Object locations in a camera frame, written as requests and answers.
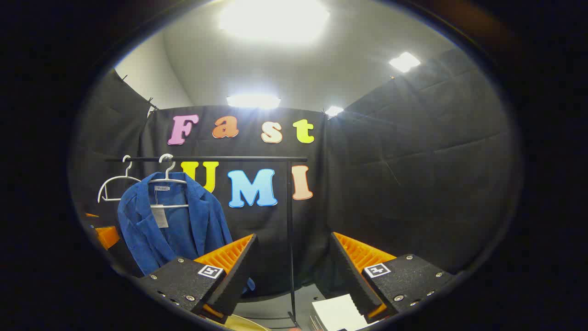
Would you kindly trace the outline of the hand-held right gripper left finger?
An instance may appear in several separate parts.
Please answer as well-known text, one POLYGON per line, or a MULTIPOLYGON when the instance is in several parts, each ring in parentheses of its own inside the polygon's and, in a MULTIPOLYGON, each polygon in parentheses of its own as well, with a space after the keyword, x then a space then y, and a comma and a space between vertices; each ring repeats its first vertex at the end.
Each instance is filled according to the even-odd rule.
POLYGON ((258 236, 247 235, 196 259, 176 257, 137 280, 152 297, 225 324, 248 286, 258 236))

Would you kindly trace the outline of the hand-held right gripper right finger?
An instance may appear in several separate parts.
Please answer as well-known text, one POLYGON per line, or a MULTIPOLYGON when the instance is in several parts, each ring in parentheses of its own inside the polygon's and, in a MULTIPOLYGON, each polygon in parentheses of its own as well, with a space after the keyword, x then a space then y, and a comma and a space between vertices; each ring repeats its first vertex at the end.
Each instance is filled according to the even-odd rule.
POLYGON ((393 256, 337 232, 330 251, 351 301, 366 323, 413 310, 441 293, 454 275, 416 254, 393 256))

